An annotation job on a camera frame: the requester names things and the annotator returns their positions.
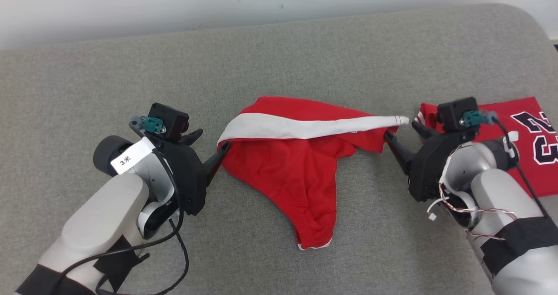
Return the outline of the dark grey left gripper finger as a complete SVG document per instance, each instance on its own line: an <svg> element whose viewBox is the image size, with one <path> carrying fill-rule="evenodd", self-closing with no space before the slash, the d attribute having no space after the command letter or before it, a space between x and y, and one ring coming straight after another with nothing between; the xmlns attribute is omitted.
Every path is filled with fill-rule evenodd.
<svg viewBox="0 0 558 295"><path fill-rule="evenodd" d="M180 143L186 146L191 146L202 136L203 132L203 129L197 129L193 132L187 133L181 136Z"/></svg>
<svg viewBox="0 0 558 295"><path fill-rule="evenodd" d="M203 162L203 169L206 176L207 186L209 186L215 176L217 171L221 167L223 160L226 157L227 152L231 147L231 142L225 142L221 146L218 146L216 153Z"/></svg>

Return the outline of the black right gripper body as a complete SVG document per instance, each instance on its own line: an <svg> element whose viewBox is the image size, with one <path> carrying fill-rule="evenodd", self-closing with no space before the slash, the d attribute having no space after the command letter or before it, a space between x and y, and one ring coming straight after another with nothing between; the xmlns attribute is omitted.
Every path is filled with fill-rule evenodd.
<svg viewBox="0 0 558 295"><path fill-rule="evenodd" d="M460 145L473 141L477 134L477 129L466 129L460 132L440 132L438 136L424 140L412 162L408 177L409 192L417 202L436 197L447 158Z"/></svg>

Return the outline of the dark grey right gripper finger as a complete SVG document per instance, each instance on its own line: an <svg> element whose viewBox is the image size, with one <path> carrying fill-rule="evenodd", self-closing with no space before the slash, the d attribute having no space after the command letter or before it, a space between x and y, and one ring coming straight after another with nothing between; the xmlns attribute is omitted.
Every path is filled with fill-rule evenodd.
<svg viewBox="0 0 558 295"><path fill-rule="evenodd" d="M408 148L404 147L396 138L396 136L389 131L384 134L385 142L388 144L393 156L396 158L401 170L406 176L410 176L412 162L416 156L415 152L411 152Z"/></svg>
<svg viewBox="0 0 558 295"><path fill-rule="evenodd" d="M440 134L436 130L428 128L418 121L412 121L411 126L422 139L429 139L430 137L438 136L438 134Z"/></svg>

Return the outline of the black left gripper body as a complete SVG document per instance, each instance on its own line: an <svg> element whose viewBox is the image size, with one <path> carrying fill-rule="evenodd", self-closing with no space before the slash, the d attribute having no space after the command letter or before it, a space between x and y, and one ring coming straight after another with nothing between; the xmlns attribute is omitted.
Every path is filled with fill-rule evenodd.
<svg viewBox="0 0 558 295"><path fill-rule="evenodd" d="M151 142L163 155L178 187L179 203L187 215L196 216L205 205L207 182L203 164L190 146L151 134Z"/></svg>

